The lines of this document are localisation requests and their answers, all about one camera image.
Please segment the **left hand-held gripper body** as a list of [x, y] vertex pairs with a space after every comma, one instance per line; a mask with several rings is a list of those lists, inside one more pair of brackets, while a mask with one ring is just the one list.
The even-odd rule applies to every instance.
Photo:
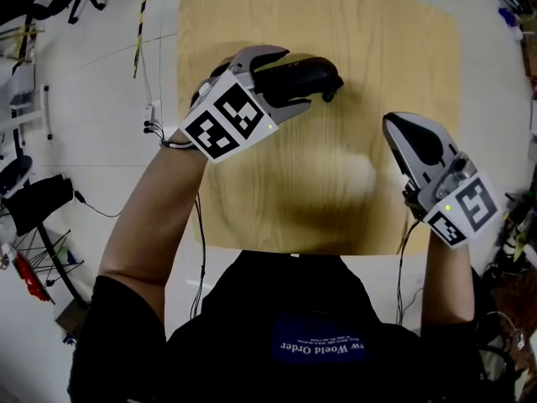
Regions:
[[203, 89], [180, 131], [215, 164], [276, 133], [278, 126], [238, 77], [225, 70]]

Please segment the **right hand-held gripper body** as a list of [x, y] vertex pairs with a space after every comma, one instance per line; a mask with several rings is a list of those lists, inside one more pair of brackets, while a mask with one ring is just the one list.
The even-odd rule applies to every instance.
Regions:
[[421, 189], [405, 187], [405, 204], [450, 248], [478, 237], [499, 214], [484, 170], [460, 151]]

